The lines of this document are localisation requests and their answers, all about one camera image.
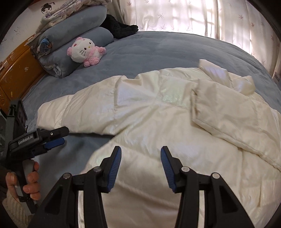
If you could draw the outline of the white puffer down jacket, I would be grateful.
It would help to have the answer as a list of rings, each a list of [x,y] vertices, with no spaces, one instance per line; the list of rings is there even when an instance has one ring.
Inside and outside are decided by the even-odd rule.
[[[255,89],[252,77],[201,59],[197,68],[113,76],[46,102],[37,126],[112,135],[85,170],[120,146],[113,191],[102,197],[109,227],[174,227],[180,196],[168,187],[163,146],[197,173],[219,173],[264,227],[280,204],[280,111]]]

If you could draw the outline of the orange wooden headboard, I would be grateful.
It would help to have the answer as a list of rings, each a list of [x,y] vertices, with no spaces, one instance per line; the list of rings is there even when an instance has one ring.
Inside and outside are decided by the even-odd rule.
[[[1,62],[1,110],[8,113],[12,100],[22,99],[47,72],[40,65],[30,46],[21,43]]]

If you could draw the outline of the lower blue-grey rolled pillow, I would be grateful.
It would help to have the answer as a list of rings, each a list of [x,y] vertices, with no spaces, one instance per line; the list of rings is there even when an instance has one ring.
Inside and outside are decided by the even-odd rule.
[[[114,41],[105,28],[93,28],[80,37],[39,58],[40,64],[52,76],[64,78],[79,66],[95,66],[106,53],[105,46]]]

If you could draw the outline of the blue-grey rolled pillow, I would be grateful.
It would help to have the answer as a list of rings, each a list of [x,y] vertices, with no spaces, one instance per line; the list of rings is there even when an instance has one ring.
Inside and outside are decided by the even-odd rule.
[[[38,56],[44,56],[57,50],[83,33],[100,26],[106,18],[106,13],[105,6],[99,5],[72,14],[42,32],[34,52]]]
[[[52,76],[64,78],[79,66],[95,66],[106,53],[105,46],[114,41],[105,28],[93,28],[80,37],[39,58],[40,64]]]

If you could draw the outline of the pink white cat plush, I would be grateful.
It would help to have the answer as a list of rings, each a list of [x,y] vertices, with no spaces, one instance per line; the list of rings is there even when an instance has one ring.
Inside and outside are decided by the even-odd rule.
[[[96,46],[88,38],[78,37],[75,42],[67,49],[67,56],[76,63],[82,63],[84,67],[95,66],[106,52],[106,48]]]

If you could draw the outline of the upper blue-grey rolled pillow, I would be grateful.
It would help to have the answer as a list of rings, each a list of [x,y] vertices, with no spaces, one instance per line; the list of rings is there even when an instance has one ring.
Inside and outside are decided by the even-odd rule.
[[[34,52],[38,56],[44,56],[57,50],[83,33],[100,26],[106,18],[106,13],[105,6],[99,5],[72,14],[42,32]]]

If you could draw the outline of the black fluffy garment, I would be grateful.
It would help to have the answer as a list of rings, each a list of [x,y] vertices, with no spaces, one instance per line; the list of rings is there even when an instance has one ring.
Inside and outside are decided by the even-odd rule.
[[[107,29],[115,39],[126,38],[136,34],[139,30],[137,25],[127,25],[120,23],[110,14],[106,15],[106,18],[100,27]]]

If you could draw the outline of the floral folded blanket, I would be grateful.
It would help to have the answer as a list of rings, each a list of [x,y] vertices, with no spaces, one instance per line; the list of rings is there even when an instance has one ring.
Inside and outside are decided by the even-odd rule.
[[[110,0],[68,0],[65,1],[59,8],[47,12],[42,18],[35,34],[40,34],[54,25],[67,19],[70,15],[85,9],[90,6],[106,6],[112,1]]]

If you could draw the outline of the white cardboard box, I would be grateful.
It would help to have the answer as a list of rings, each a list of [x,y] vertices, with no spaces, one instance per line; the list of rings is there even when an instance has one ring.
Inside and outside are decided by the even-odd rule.
[[[279,84],[280,81],[281,81],[281,76],[280,74],[278,74],[276,71],[274,72],[273,76],[272,76],[272,79],[273,81],[276,83],[276,84]]]

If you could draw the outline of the blue-grey bed cover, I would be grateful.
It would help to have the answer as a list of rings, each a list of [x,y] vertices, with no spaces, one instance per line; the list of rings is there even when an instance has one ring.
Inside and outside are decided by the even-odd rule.
[[[237,46],[192,34],[138,32],[106,46],[106,54],[94,67],[77,68],[64,78],[45,76],[24,98],[28,130],[36,129],[37,110],[45,102],[74,94],[111,76],[137,74],[164,68],[196,68],[206,59],[229,72],[252,76],[256,92],[280,110],[280,89],[264,66]],[[47,196],[58,178],[69,172],[79,174],[94,151],[111,139],[109,135],[71,134],[64,145],[36,157],[40,164],[42,197]]]

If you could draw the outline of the white floral curtains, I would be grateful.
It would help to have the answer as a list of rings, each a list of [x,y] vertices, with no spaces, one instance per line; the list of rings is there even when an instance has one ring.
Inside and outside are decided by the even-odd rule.
[[[231,43],[280,73],[280,38],[248,1],[112,1],[108,14],[140,31],[190,33]]]

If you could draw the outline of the cartoon girl wall sticker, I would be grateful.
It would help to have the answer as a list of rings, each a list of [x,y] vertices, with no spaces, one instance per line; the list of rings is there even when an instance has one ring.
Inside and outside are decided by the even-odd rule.
[[[53,6],[55,5],[55,2],[50,2],[50,3],[45,3],[42,7],[41,7],[41,12],[45,17],[49,17],[50,16],[50,12],[53,9]]]

